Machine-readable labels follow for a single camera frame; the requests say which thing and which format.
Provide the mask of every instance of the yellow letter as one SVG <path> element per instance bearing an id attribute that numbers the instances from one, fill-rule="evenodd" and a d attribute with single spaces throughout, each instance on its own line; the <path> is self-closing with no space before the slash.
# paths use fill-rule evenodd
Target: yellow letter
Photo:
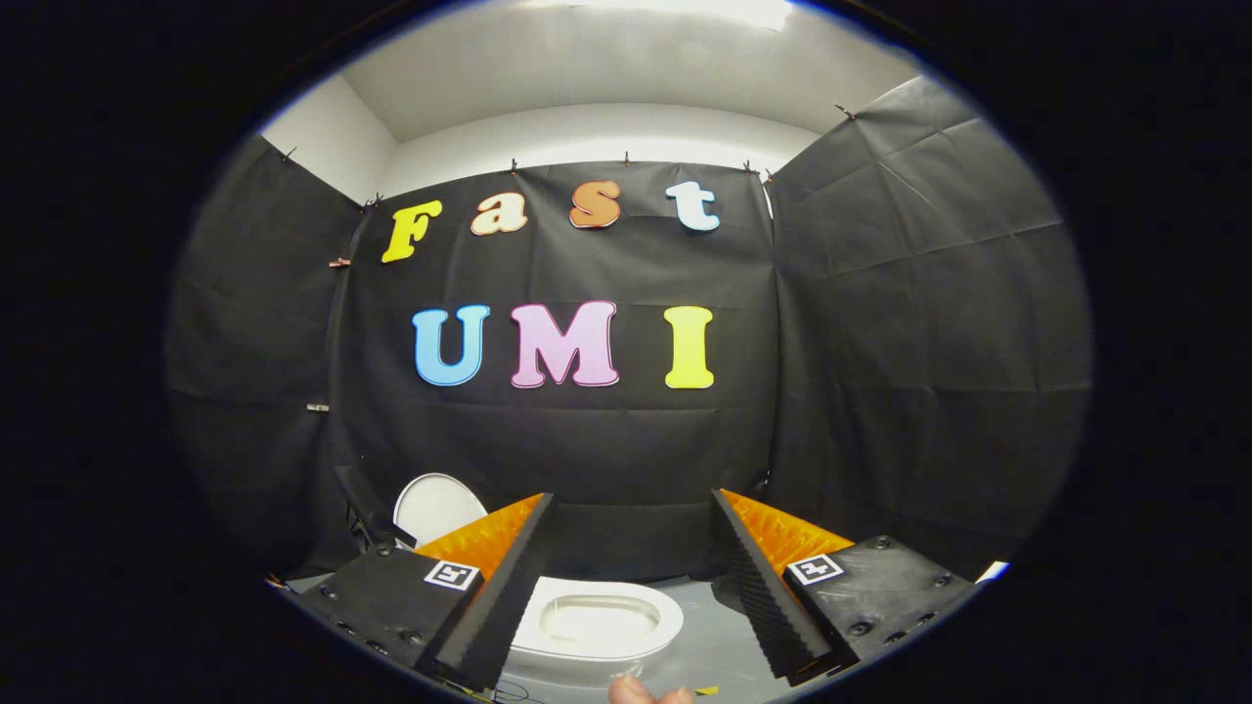
<path id="1" fill-rule="evenodd" d="M 422 239 L 426 236 L 426 223 L 431 218 L 439 217 L 442 212 L 443 203 L 441 200 L 431 200 L 429 203 L 396 210 L 396 214 L 392 215 L 396 219 L 396 227 L 392 229 L 391 246 L 383 252 L 383 263 L 412 257 L 412 242 Z"/>
<path id="2" fill-rule="evenodd" d="M 526 198 L 521 193 L 497 193 L 478 203 L 478 212 L 482 214 L 470 223 L 470 232 L 482 237 L 497 232 L 520 230 L 527 220 L 522 214 L 525 207 Z"/>
<path id="3" fill-rule="evenodd" d="M 709 388 L 712 372 L 705 366 L 704 328 L 712 319 L 709 308 L 679 306 L 665 309 L 674 328 L 674 368 L 665 375 L 670 388 Z"/>

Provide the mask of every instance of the letter u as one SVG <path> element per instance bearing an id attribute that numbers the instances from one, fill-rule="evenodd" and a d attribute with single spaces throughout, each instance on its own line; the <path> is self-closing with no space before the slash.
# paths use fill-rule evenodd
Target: letter u
<path id="1" fill-rule="evenodd" d="M 473 378 L 482 366 L 482 321 L 491 314 L 487 306 L 464 306 L 457 318 L 464 324 L 461 361 L 444 365 L 439 357 L 439 331 L 448 314 L 439 309 L 413 316 L 413 362 L 417 376 L 434 386 L 457 386 Z"/>

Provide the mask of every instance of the screw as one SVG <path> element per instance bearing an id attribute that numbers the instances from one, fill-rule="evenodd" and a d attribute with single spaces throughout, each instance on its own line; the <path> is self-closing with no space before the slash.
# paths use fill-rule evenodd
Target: screw
<path id="1" fill-rule="evenodd" d="M 411 645 L 421 645 L 422 644 L 422 639 L 418 638 L 416 633 L 413 633 L 413 631 L 411 631 L 408 629 L 399 629 L 398 631 L 396 631 L 396 638 L 398 638 L 399 640 L 403 640 L 404 643 L 408 643 Z"/>

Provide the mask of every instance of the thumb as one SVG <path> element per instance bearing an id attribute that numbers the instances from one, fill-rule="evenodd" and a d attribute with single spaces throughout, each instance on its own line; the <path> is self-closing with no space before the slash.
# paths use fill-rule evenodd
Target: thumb
<path id="1" fill-rule="evenodd" d="M 617 678 L 608 688 L 608 704 L 656 704 L 644 683 L 631 675 Z"/>
<path id="2" fill-rule="evenodd" d="M 696 695 L 684 686 L 662 696 L 659 704 L 696 704 Z"/>

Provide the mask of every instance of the white ceiling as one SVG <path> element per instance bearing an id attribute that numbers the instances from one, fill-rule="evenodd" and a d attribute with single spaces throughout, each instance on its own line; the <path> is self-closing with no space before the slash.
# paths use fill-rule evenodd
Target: white ceiling
<path id="1" fill-rule="evenodd" d="M 860 110 L 918 74 L 903 51 L 801 5 L 772 31 L 709 14 L 575 4 L 470 5 L 397 35 L 343 76 L 403 143 L 585 103 L 692 105 L 820 134 L 844 119 L 833 104 Z"/>

